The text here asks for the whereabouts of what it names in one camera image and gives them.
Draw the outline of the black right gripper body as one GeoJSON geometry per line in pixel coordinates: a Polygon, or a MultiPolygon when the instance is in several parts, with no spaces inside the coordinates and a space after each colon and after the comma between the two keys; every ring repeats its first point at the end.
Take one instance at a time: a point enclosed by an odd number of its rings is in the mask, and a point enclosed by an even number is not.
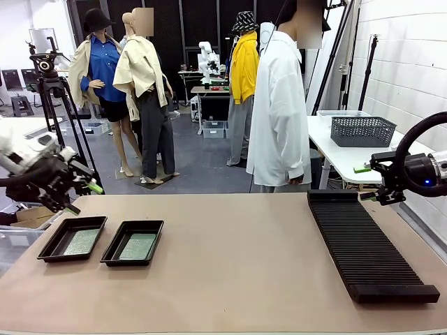
{"type": "Polygon", "coordinates": [[[437,173],[430,155],[408,155],[405,158],[404,170],[410,180],[419,186],[432,188],[437,185],[437,173]]]}

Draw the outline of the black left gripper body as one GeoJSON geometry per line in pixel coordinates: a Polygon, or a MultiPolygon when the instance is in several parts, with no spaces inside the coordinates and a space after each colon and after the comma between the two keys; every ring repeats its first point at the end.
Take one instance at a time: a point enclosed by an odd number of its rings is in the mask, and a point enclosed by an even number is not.
{"type": "Polygon", "coordinates": [[[71,204],[68,192],[73,187],[74,174],[60,155],[48,156],[36,163],[43,171],[32,184],[39,189],[38,201],[49,210],[64,210],[71,204]]]}

